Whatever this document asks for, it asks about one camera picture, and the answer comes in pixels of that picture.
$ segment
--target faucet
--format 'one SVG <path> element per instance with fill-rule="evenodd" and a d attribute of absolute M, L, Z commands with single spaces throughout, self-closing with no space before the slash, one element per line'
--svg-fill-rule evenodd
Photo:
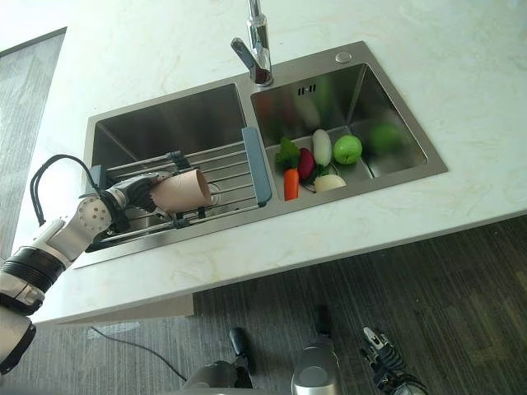
<path fill-rule="evenodd" d="M 261 12 L 259 0 L 249 0 L 249 10 L 247 29 L 252 50 L 249 50 L 239 37 L 232 39 L 231 47 L 249 69 L 250 79 L 259 86 L 269 86 L 273 83 L 273 74 L 271 73 L 271 53 L 267 36 L 267 18 Z"/>

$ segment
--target orange carrot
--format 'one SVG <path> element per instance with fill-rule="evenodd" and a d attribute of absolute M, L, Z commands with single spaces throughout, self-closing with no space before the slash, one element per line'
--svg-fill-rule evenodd
<path fill-rule="evenodd" d="M 283 174 L 283 194 L 286 200 L 298 198 L 300 175 L 297 169 L 289 169 Z"/>

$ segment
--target marble countertop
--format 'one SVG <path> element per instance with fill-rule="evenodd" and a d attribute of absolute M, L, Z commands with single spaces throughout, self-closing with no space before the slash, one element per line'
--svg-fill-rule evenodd
<path fill-rule="evenodd" d="M 525 2 L 306 7 L 300 0 L 262 0 L 262 8 L 274 63 L 366 41 L 449 172 L 67 271 L 36 322 L 111 313 L 527 210 Z M 68 31 L 31 174 L 53 154 L 83 157 L 86 121 L 94 114 L 245 71 L 229 46 L 232 37 L 245 37 L 244 1 L 97 0 L 60 9 L 45 25 L 66 24 Z M 23 26 L 12 29 L 24 37 Z M 57 184 L 68 187 L 57 194 Z M 81 191 L 81 171 L 57 163 L 41 185 L 46 217 L 61 216 Z M 15 246 L 36 227 L 26 190 Z"/>

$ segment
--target blue rack handle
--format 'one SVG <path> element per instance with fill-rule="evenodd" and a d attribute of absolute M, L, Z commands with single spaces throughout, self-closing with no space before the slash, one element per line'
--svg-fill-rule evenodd
<path fill-rule="evenodd" d="M 256 201 L 260 207 L 263 207 L 271 199 L 272 193 L 271 184 L 265 170 L 264 153 L 262 152 L 262 146 L 260 146 L 258 130 L 252 127 L 243 128 L 241 129 L 241 135 L 244 138 L 245 152 L 247 152 Z"/>

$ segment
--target paper cup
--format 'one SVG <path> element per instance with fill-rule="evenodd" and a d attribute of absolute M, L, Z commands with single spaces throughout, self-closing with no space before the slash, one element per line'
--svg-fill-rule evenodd
<path fill-rule="evenodd" d="M 207 180 L 199 170 L 170 177 L 156 185 L 150 194 L 156 206 L 169 214 L 212 204 Z"/>

